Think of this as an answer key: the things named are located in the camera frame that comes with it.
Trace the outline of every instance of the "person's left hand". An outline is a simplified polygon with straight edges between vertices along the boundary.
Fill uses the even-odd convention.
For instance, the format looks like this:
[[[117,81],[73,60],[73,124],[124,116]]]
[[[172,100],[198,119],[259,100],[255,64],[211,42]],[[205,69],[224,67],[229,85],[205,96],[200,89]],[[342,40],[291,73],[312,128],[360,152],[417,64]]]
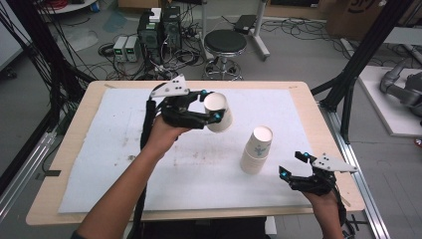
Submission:
[[[176,139],[187,131],[190,131],[190,128],[173,127],[167,124],[162,116],[158,116],[155,118],[151,134],[143,150],[160,159],[173,146]]]

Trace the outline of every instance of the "human arm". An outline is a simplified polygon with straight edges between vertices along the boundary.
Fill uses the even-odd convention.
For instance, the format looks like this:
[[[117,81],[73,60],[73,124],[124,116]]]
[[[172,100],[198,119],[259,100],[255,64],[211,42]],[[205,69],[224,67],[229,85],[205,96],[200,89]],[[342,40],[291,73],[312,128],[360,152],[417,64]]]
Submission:
[[[333,191],[321,196],[309,192],[303,192],[303,194],[313,206],[323,239],[344,238],[338,218],[337,199]]]
[[[121,238],[134,205],[158,160],[187,128],[157,117],[146,146],[88,213],[77,232],[84,238]]]

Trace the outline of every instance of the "metal bracket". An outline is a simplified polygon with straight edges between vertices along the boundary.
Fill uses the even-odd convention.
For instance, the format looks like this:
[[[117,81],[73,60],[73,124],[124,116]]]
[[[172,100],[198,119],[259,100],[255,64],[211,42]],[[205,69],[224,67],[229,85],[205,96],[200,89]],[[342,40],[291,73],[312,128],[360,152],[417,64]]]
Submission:
[[[180,74],[173,80],[169,81],[162,87],[151,93],[153,98],[157,97],[177,97],[189,94],[189,89],[186,87],[186,80],[183,74]]]
[[[322,156],[318,157],[313,162],[313,166],[326,171],[357,172],[356,166],[352,166],[342,159],[330,156],[326,153],[323,153]]]

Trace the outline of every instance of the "white device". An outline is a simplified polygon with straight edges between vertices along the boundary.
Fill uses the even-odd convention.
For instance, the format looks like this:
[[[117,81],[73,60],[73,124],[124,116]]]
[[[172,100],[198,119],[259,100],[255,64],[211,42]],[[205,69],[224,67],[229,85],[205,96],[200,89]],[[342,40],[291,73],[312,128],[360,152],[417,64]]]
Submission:
[[[112,50],[114,51],[114,58],[118,62],[127,62],[126,51],[124,46],[126,45],[127,37],[118,37]]]
[[[126,50],[127,60],[130,62],[137,62],[140,56],[139,38],[136,36],[130,36],[127,38],[124,48]]]
[[[157,97],[177,97],[189,94],[189,89],[186,86],[186,80],[183,74],[180,74],[165,85],[151,93],[153,98]]]
[[[149,22],[160,22],[161,8],[151,8],[152,16],[149,16]]]
[[[323,153],[322,156],[318,157],[317,160],[314,161],[313,166],[327,171],[357,172],[357,167],[326,153]]]

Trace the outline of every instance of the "stool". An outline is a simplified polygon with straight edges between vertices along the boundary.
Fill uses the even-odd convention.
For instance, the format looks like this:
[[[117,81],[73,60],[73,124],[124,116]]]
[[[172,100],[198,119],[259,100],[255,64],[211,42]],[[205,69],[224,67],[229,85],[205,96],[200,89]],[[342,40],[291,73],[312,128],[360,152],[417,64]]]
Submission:
[[[243,80],[240,66],[227,59],[239,56],[245,51],[246,40],[243,35],[232,30],[212,31],[205,36],[204,47],[214,55],[215,60],[207,63],[203,78],[208,77],[214,80],[213,76],[217,75],[224,81],[227,75],[232,78],[232,81]]]

